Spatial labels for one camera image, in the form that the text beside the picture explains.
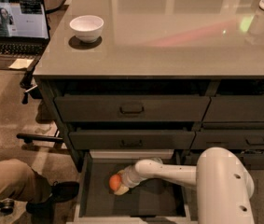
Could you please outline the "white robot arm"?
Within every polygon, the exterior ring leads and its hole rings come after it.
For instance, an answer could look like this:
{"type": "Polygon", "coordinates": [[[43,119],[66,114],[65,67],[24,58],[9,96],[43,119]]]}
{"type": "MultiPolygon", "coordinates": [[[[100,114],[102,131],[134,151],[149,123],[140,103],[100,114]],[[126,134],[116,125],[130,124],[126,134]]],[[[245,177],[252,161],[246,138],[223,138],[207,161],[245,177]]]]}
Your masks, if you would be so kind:
{"type": "Polygon", "coordinates": [[[253,178],[242,162],[222,147],[204,150],[195,166],[165,164],[159,158],[139,160],[112,175],[109,188],[123,195],[152,178],[195,188],[199,224],[255,224],[250,204],[253,178]]]}

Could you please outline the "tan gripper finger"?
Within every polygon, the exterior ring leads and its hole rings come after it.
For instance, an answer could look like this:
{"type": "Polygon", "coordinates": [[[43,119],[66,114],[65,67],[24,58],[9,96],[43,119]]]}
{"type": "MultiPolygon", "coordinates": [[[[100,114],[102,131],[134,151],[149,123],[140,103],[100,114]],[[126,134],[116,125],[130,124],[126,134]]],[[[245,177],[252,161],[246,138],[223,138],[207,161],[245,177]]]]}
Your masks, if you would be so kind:
{"type": "Polygon", "coordinates": [[[120,187],[114,192],[114,194],[120,196],[120,195],[125,194],[128,191],[129,191],[129,188],[121,184],[120,187]]]}

